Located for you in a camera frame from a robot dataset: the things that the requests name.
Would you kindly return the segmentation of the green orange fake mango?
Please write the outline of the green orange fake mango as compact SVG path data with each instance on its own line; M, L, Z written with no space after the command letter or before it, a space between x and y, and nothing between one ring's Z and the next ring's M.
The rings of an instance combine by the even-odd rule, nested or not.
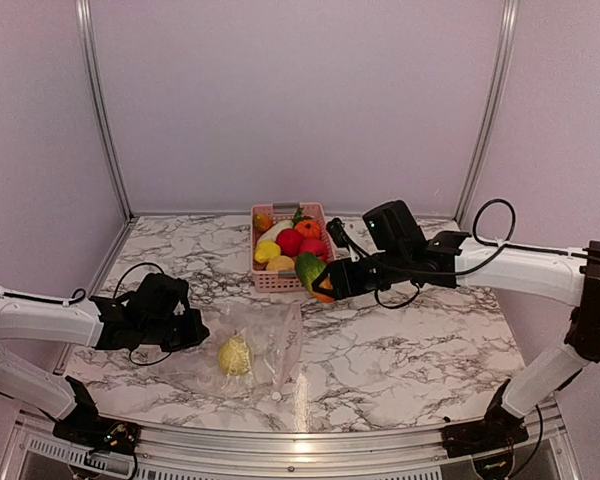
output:
M295 272L302 286L314 298L323 303L333 303L334 299L313 289L313 282L322 274L326 263L312 253L302 253L296 259Z

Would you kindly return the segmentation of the pink fake fruit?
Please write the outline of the pink fake fruit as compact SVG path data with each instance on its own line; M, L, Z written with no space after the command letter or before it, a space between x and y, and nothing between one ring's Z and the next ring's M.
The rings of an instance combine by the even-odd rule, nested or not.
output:
M316 238L306 238L300 245L298 254L309 253L321 261L325 262L327 260L329 250L327 245L320 239Z

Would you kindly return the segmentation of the orange fake pumpkin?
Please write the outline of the orange fake pumpkin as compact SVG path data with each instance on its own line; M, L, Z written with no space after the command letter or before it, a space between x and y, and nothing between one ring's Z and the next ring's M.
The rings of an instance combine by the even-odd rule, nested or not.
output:
M320 224L313 219L305 219L299 221L294 229L299 232L305 239L318 239L322 237Z

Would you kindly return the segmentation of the red fake pepper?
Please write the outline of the red fake pepper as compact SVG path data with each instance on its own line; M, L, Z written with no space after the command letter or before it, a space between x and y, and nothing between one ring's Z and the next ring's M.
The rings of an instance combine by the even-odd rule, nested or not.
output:
M276 237L275 242L280 246L281 253L288 257L298 255L298 250L305 238L294 228L282 230Z

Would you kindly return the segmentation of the peach fake fruit with leaf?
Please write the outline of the peach fake fruit with leaf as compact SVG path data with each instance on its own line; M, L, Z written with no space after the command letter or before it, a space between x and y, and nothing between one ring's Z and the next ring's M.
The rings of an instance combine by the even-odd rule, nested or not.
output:
M267 263L266 270L270 272L294 271L295 260L285 255L276 256Z

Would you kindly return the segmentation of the pale yellow fake fruit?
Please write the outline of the pale yellow fake fruit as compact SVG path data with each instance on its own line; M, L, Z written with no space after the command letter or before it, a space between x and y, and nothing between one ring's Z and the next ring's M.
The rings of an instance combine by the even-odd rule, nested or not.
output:
M241 335L229 338L218 350L218 365L225 375L243 376L252 370L252 352Z

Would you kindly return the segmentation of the yellow fake lemon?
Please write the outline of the yellow fake lemon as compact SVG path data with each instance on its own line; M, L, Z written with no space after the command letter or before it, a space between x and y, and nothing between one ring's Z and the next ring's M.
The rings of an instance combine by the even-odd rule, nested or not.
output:
M275 241L265 240L257 244L254 251L254 261L265 265L280 255L280 246Z

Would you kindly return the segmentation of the clear zip top bag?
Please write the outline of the clear zip top bag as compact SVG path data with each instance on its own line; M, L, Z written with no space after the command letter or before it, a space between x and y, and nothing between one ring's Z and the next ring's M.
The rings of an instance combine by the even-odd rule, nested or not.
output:
M246 339L252 352L252 370L243 376L225 375L218 365L219 348L236 335ZM202 392L221 398L252 394L271 398L273 392L279 392L282 398L282 389L299 360L302 345L299 305L228 304L220 310L205 342L204 362L196 374L198 386Z

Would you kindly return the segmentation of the orange red fake fruit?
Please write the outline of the orange red fake fruit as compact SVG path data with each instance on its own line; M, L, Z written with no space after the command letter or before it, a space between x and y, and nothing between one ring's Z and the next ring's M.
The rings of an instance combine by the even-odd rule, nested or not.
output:
M253 217L253 227L258 233L265 233L274 225L274 221L269 215L256 214Z

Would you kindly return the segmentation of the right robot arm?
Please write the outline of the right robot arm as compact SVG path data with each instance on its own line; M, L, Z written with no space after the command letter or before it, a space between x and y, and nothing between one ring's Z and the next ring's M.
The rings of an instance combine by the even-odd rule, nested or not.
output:
M311 289L333 300L378 294L410 282L446 288L486 287L544 297L572 308L565 338L543 351L494 396L475 430L486 448L509 437L514 422L585 366L600 363L600 242L584 249L515 244L509 237L483 240L476 231L443 231L426 239L406 203L386 202L364 214L377 248L370 254L335 218L327 231L347 259L327 264Z

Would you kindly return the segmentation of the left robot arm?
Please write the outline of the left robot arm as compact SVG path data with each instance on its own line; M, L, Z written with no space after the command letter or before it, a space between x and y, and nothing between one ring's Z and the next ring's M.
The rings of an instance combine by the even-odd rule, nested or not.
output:
M0 286L0 394L23 401L58 422L86 445L105 438L106 423L86 387L59 377L5 349L5 340L40 340L132 352L142 345L164 353L197 347L209 336L189 285L150 273L137 290L118 297L80 294L37 297Z

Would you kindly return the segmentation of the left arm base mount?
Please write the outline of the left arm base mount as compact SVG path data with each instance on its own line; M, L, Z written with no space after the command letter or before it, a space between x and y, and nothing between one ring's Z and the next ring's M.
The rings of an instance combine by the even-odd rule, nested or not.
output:
M134 422L101 416L86 387L66 376L76 405L62 419L55 419L53 434L93 451L132 456L139 439L140 426Z

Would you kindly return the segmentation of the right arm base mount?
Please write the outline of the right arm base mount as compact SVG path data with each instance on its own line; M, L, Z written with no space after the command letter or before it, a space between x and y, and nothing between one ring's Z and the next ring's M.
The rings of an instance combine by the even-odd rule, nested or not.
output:
M442 445L449 458L509 448L529 439L524 418L516 417L502 406L506 380L495 392L482 419L449 423L441 430Z

